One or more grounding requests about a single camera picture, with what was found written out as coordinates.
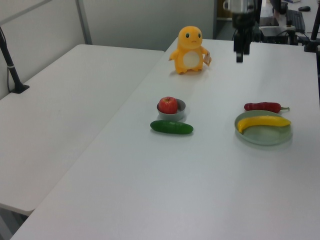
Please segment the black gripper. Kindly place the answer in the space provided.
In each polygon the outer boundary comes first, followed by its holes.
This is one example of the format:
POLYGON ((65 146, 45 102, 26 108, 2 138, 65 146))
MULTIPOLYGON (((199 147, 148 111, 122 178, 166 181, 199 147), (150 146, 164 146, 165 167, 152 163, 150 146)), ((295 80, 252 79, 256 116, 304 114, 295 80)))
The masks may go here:
POLYGON ((237 28, 233 37, 233 51, 236 62, 242 63, 244 55, 250 54, 251 28, 237 28))

